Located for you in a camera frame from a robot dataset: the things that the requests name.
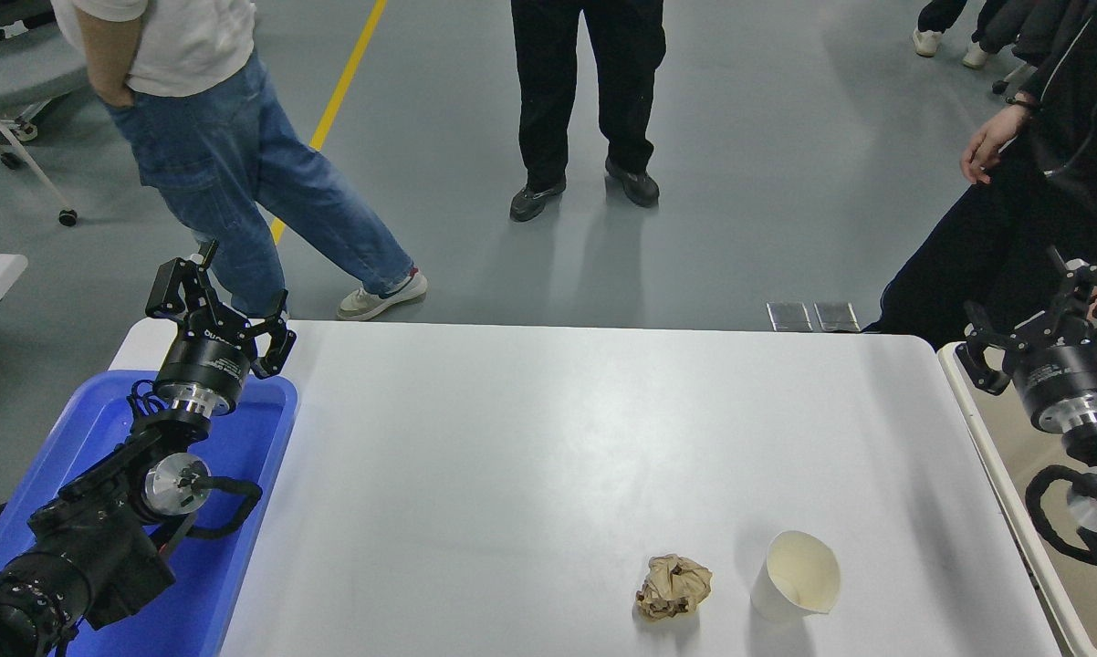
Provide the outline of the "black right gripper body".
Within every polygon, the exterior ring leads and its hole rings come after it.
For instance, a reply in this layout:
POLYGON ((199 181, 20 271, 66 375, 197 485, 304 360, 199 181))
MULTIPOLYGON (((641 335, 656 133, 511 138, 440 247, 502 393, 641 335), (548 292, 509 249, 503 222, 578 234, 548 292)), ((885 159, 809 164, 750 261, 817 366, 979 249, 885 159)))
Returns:
POLYGON ((1013 387, 1038 430, 1097 422, 1097 339, 1029 346, 1013 356, 1013 387))

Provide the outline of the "person's hand with bracelet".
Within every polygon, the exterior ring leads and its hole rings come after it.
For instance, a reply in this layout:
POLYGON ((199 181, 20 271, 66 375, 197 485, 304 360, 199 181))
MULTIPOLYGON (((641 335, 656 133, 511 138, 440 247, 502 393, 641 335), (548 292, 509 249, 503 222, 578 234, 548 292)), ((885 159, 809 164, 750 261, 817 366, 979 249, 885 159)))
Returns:
POLYGON ((989 184, 989 168, 998 166, 1003 147, 1017 138, 1033 113, 1032 107, 1011 104, 979 126, 960 157, 960 171, 966 183, 989 184))

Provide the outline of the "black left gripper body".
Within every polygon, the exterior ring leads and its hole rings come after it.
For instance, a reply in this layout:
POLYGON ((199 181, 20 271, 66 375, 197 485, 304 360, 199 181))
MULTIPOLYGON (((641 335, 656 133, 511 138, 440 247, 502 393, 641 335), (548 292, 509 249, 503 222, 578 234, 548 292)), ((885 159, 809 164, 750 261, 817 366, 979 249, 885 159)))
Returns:
POLYGON ((157 371, 152 390, 165 403, 197 400, 203 406, 235 407, 256 358, 249 322, 233 311, 186 313, 172 347, 157 371))

